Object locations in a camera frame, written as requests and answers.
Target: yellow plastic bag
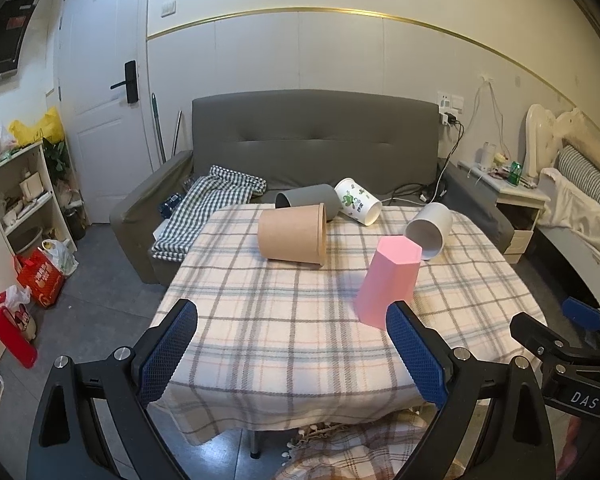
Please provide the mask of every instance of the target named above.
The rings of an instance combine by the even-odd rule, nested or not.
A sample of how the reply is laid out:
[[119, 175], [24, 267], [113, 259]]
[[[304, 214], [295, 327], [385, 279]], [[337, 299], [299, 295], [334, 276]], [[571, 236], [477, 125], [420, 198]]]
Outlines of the yellow plastic bag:
[[21, 146], [27, 146], [42, 140], [42, 137], [45, 137], [52, 144], [64, 140], [64, 128], [55, 106], [49, 108], [35, 126], [27, 126], [16, 120], [11, 121], [11, 124], [9, 124], [9, 131]]

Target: brown paper cup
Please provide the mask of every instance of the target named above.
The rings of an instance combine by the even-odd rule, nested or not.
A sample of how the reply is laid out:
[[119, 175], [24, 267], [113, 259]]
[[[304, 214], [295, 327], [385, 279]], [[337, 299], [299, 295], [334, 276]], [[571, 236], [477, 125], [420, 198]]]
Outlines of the brown paper cup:
[[260, 254], [270, 260], [324, 265], [327, 231], [324, 204], [265, 209], [258, 221]]

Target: cable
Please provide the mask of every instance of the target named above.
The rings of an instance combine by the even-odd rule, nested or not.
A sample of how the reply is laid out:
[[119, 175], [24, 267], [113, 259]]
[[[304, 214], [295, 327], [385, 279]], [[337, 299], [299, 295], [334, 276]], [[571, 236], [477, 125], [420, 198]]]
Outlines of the cable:
[[493, 115], [496, 117], [496, 122], [498, 121], [498, 117], [496, 116], [496, 110], [500, 114], [500, 124], [499, 126], [499, 134], [500, 134], [500, 147], [503, 149], [504, 154], [507, 156], [509, 160], [511, 160], [511, 152], [509, 151], [507, 145], [504, 142], [504, 114], [500, 111], [500, 107], [498, 106], [498, 101], [496, 99], [496, 94], [493, 90], [493, 85], [491, 81], [489, 83], [489, 90], [491, 92], [491, 101], [493, 102]]
[[442, 175], [445, 173], [446, 167], [449, 165], [449, 160], [451, 159], [451, 155], [453, 155], [456, 152], [456, 150], [458, 149], [458, 145], [460, 144], [460, 141], [464, 137], [464, 126], [462, 126], [462, 123], [458, 120], [456, 120], [456, 129], [458, 130], [458, 140], [456, 140], [456, 145], [446, 156], [445, 165], [442, 167], [442, 171], [440, 171], [440, 176], [438, 177], [436, 189], [433, 192], [431, 200], [429, 200], [429, 202], [427, 202], [427, 203], [433, 202], [436, 199], [436, 196], [438, 195], [438, 188], [440, 187], [440, 181], [442, 180]]
[[464, 137], [464, 132], [465, 132], [464, 125], [460, 121], [454, 120], [454, 126], [458, 130], [458, 140], [456, 140], [455, 145], [453, 146], [453, 148], [451, 149], [451, 151], [449, 152], [449, 154], [446, 156], [445, 164], [442, 167], [442, 171], [440, 171], [440, 175], [438, 176], [438, 180], [436, 182], [436, 189], [434, 190], [431, 199], [429, 199], [425, 203], [421, 203], [421, 202], [414, 202], [413, 200], [408, 200], [406, 198], [401, 198], [401, 197], [396, 196], [397, 190], [399, 190], [401, 187], [416, 186], [416, 185], [421, 186], [420, 189], [417, 192], [422, 191], [422, 189], [424, 189], [425, 187], [429, 187], [429, 186], [424, 186], [423, 184], [403, 184], [402, 186], [399, 186], [396, 189], [394, 189], [394, 191], [391, 193], [391, 196], [389, 198], [385, 198], [384, 200], [382, 200], [382, 202], [389, 202], [389, 205], [391, 205], [391, 203], [393, 202], [393, 200], [401, 200], [402, 202], [409, 202], [409, 203], [415, 204], [417, 206], [424, 206], [424, 205], [426, 205], [428, 203], [431, 203], [431, 202], [433, 202], [435, 200], [436, 196], [438, 195], [438, 189], [440, 188], [440, 181], [442, 181], [442, 175], [445, 173], [446, 167], [449, 164], [449, 160], [451, 159], [451, 156], [456, 152], [456, 149], [458, 148], [458, 145], [460, 144], [460, 141]]
[[467, 125], [466, 129], [470, 130], [472, 124], [474, 124], [474, 119], [478, 113], [478, 109], [480, 108], [480, 90], [482, 90], [482, 87], [485, 86], [488, 83], [488, 81], [483, 81], [480, 86], [478, 86], [478, 89], [475, 91], [475, 95], [474, 95], [474, 110], [471, 113], [471, 118], [469, 119], [469, 124]]

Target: table leg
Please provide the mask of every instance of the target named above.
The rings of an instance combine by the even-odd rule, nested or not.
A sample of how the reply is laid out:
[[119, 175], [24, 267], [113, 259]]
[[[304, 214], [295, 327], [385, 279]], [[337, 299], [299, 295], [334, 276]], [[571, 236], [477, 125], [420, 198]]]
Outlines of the table leg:
[[249, 431], [249, 447], [251, 458], [260, 458], [260, 432]]

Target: gray floor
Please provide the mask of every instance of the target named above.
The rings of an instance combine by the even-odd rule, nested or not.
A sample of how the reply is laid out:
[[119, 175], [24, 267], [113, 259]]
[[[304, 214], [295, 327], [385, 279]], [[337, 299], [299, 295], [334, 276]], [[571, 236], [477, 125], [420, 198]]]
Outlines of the gray floor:
[[[121, 345], [132, 346], [147, 329], [164, 289], [140, 282], [108, 226], [93, 226], [78, 242], [80, 266], [67, 281], [55, 306], [36, 309], [38, 361], [25, 370], [8, 352], [0, 361], [5, 391], [0, 405], [0, 460], [14, 480], [26, 476], [33, 419], [53, 360], [70, 355], [76, 362], [106, 357]], [[560, 313], [561, 291], [544, 269], [521, 260], [516, 270], [540, 304], [549, 326], [572, 342], [577, 334]], [[120, 442], [106, 403], [98, 412], [120, 475], [137, 478]], [[292, 432], [263, 435], [262, 457], [252, 460], [246, 432], [227, 431], [204, 446], [189, 446], [168, 416], [150, 411], [166, 443], [194, 478], [268, 479], [282, 463]], [[555, 442], [564, 441], [567, 418], [550, 413]]]

